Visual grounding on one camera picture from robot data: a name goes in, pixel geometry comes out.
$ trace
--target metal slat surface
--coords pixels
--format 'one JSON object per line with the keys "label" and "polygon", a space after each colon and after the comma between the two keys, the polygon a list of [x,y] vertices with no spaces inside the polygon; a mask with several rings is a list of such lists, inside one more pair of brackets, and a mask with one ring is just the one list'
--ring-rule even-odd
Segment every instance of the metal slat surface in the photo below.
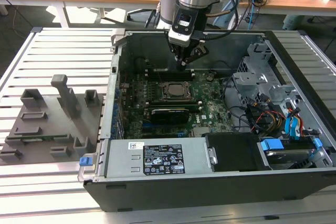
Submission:
{"label": "metal slat surface", "polygon": [[82,68],[109,68],[108,61],[50,61],[49,64],[44,62],[21,62],[19,64],[20,69],[82,69]]}
{"label": "metal slat surface", "polygon": [[74,41],[88,41],[88,42],[92,42],[92,41],[97,41],[97,42],[105,42],[111,41],[111,38],[108,36],[39,36],[36,41],[50,41],[50,42],[74,42]]}
{"label": "metal slat surface", "polygon": [[33,48],[109,48],[111,42],[35,42]]}
{"label": "metal slat surface", "polygon": [[26,55],[24,61],[111,61],[111,55]]}
{"label": "metal slat surface", "polygon": [[109,76],[110,69],[20,69],[15,78],[20,77],[52,77],[55,74],[66,74],[69,77],[78,76]]}
{"label": "metal slat surface", "polygon": [[[54,74],[66,74],[68,87],[77,94],[95,89],[105,97],[112,59],[109,48],[112,30],[73,30],[74,40],[70,39],[71,34],[61,38],[64,34],[68,33],[62,29],[31,34],[31,42],[13,66],[12,74],[0,90],[0,149],[21,110],[23,91],[38,88],[42,95],[58,94],[57,89],[50,85]],[[78,162],[0,166],[0,217],[18,216],[19,212],[54,212],[62,208],[62,204],[58,205],[52,198],[61,202],[73,195],[74,203],[80,193],[85,200],[74,209],[98,209],[82,184],[78,183],[78,169]],[[43,201],[36,204],[37,198]]]}
{"label": "metal slat surface", "polygon": [[[297,31],[289,33],[275,31],[274,33],[321,100],[336,117],[336,68],[334,64],[308,36],[302,36]],[[282,68],[278,69],[283,79],[290,83]]]}
{"label": "metal slat surface", "polygon": [[93,54],[110,54],[110,48],[32,48],[29,50],[30,55],[93,55]]}

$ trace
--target warning label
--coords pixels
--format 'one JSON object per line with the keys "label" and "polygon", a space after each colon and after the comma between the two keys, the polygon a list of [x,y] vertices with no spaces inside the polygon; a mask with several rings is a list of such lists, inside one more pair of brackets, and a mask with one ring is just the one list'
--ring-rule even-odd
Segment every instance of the warning label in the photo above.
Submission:
{"label": "warning label", "polygon": [[143,173],[164,175],[185,173],[181,144],[143,147]]}

